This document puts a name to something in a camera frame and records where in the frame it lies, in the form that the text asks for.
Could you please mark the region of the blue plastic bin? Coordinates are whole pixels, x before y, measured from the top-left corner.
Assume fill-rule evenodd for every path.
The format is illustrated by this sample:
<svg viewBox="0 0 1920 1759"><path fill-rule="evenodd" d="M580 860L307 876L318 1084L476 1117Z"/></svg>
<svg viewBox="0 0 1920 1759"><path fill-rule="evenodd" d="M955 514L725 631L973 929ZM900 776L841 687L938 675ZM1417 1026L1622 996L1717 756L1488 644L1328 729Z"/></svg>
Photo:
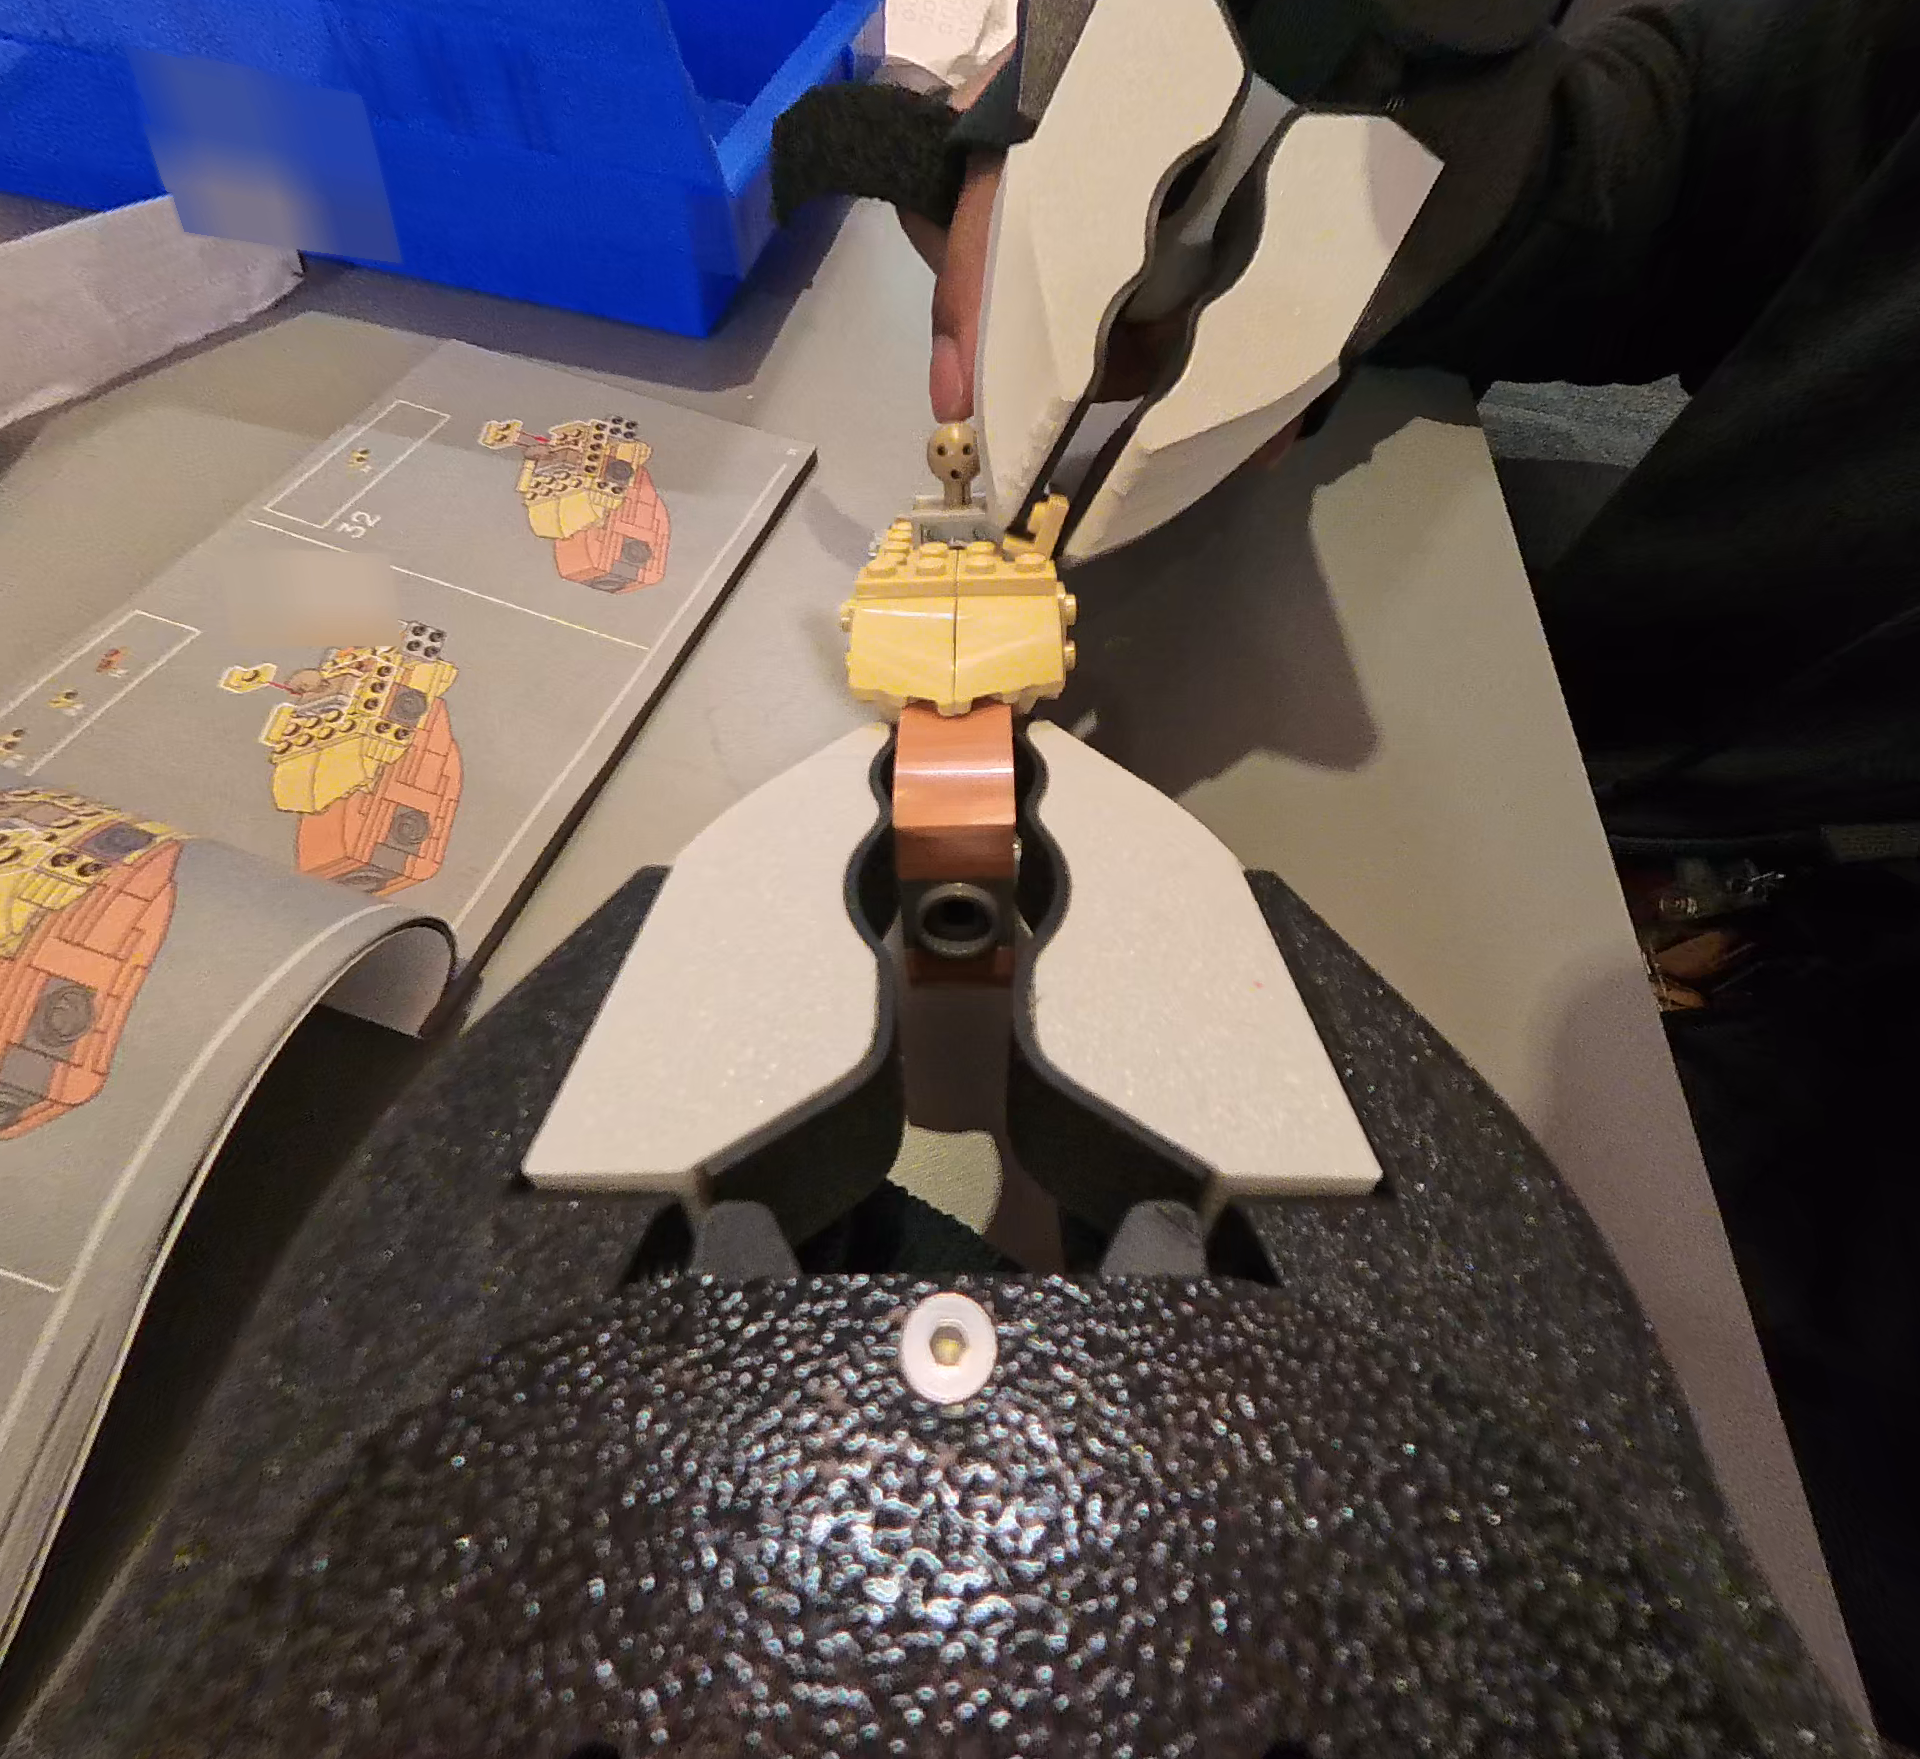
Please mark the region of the blue plastic bin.
<svg viewBox="0 0 1920 1759"><path fill-rule="evenodd" d="M884 0L3 0L3 191L712 335Z"/></svg>

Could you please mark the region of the tan and brown brick model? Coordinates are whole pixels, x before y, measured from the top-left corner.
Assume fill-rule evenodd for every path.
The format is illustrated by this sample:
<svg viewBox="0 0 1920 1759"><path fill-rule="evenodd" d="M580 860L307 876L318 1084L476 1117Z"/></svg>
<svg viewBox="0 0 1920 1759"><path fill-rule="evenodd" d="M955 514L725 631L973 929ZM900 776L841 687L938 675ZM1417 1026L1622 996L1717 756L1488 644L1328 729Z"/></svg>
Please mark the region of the tan and brown brick model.
<svg viewBox="0 0 1920 1759"><path fill-rule="evenodd" d="M891 723L891 868L912 981L1008 985L1019 944L1016 723L1074 668L1074 595L1000 556L973 420L936 425L938 481L877 537L841 608L854 698Z"/></svg>

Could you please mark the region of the grey paper sheet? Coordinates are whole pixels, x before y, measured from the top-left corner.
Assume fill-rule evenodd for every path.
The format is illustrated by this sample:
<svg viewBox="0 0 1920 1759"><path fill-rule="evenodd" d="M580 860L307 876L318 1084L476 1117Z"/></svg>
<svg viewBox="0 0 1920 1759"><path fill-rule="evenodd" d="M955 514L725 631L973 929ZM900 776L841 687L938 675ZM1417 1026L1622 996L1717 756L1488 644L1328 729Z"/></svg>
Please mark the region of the grey paper sheet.
<svg viewBox="0 0 1920 1759"><path fill-rule="evenodd" d="M173 199L3 241L3 425L166 361L276 307L299 250L194 234Z"/></svg>

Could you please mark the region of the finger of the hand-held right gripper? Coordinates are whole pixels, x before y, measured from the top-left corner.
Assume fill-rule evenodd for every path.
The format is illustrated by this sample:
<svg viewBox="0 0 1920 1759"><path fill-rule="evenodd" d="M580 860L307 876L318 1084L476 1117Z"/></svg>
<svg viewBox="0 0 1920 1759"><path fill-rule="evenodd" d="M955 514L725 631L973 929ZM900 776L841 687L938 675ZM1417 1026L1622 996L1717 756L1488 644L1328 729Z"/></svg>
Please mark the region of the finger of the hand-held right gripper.
<svg viewBox="0 0 1920 1759"><path fill-rule="evenodd" d="M975 350L981 490L1019 521L1099 383L1145 283L1177 172L1244 103L1220 0L1093 0L1060 79L996 191Z"/></svg>
<svg viewBox="0 0 1920 1759"><path fill-rule="evenodd" d="M1263 161L1244 275L1201 307L1188 367L1147 404L1071 531L1085 561L1201 502L1335 379L1444 161L1389 115L1302 113Z"/></svg>

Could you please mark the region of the grey desk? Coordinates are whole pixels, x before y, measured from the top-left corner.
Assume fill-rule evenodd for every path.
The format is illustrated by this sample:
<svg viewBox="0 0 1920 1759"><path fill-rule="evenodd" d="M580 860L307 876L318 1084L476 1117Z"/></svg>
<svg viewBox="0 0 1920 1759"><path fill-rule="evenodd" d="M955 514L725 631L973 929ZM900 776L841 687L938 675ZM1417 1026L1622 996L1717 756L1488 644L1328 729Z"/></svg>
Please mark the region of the grey desk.
<svg viewBox="0 0 1920 1759"><path fill-rule="evenodd" d="M3 433L3 675L35 677L437 341L814 442L803 496L486 962L488 1008L614 882L854 723L825 618L921 470L927 326L927 266L877 205L809 211L708 341L314 265L251 329ZM1356 379L1285 470L1093 568L1080 637L1066 712L1092 702L1092 740L1292 882L1552 1154L1768 1583L1864 1711L1474 397Z"/></svg>

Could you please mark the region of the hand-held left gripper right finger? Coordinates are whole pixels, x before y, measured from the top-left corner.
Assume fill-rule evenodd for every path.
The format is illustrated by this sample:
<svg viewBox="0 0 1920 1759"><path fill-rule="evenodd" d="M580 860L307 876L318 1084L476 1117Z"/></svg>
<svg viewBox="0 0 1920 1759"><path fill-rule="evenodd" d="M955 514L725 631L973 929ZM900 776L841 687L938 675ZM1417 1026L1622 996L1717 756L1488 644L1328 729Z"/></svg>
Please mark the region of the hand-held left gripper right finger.
<svg viewBox="0 0 1920 1759"><path fill-rule="evenodd" d="M1236 854L1163 790L1030 723L1016 985L1043 1092L1016 1148L1065 1203L1365 1198L1381 1162Z"/></svg>

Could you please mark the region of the dark cloth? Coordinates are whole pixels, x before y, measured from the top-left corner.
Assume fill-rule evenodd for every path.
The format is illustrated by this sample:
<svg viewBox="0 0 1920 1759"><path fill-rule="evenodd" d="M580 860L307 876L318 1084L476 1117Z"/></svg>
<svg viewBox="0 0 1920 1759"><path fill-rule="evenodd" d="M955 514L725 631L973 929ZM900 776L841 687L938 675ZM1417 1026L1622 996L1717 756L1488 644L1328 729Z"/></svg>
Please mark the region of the dark cloth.
<svg viewBox="0 0 1920 1759"><path fill-rule="evenodd" d="M1801 229L1717 177L1526 239L1500 379L1689 388L1542 575L1602 821L1771 864L1672 1016L1884 1732L1918 1744L1918 126Z"/></svg>

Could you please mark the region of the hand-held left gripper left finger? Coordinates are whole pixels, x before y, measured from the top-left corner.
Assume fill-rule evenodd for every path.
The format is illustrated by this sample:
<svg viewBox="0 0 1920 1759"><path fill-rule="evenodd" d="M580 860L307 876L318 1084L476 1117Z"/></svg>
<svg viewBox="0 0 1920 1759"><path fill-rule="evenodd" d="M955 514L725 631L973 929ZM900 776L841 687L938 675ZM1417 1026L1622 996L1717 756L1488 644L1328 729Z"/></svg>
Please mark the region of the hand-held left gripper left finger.
<svg viewBox="0 0 1920 1759"><path fill-rule="evenodd" d="M897 1122L856 1148L834 1117L897 1038L891 909L859 892L889 744L859 723L685 846L522 1158L532 1186L798 1203L781 1148L854 1198L889 1170Z"/></svg>

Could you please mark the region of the grey brick instruction booklet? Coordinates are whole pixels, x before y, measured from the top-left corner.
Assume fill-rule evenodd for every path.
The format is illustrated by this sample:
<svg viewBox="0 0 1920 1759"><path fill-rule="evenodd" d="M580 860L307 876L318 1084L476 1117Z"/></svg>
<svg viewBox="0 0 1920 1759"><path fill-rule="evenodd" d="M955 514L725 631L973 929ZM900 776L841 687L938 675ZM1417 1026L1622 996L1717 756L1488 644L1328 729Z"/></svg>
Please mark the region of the grey brick instruction booklet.
<svg viewBox="0 0 1920 1759"><path fill-rule="evenodd" d="M443 342L3 677L3 1643L257 1080L430 1027L817 463Z"/></svg>

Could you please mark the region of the person's right forearm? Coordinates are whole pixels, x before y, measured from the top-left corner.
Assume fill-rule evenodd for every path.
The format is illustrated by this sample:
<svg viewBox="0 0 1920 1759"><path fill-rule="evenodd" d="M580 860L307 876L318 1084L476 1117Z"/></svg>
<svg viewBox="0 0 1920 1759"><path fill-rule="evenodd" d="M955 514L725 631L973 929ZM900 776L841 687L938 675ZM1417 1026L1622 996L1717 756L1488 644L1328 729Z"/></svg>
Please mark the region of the person's right forearm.
<svg viewBox="0 0 1920 1759"><path fill-rule="evenodd" d="M1689 393L1918 378L1918 0L1678 0L1578 35L1500 239L1381 362Z"/></svg>

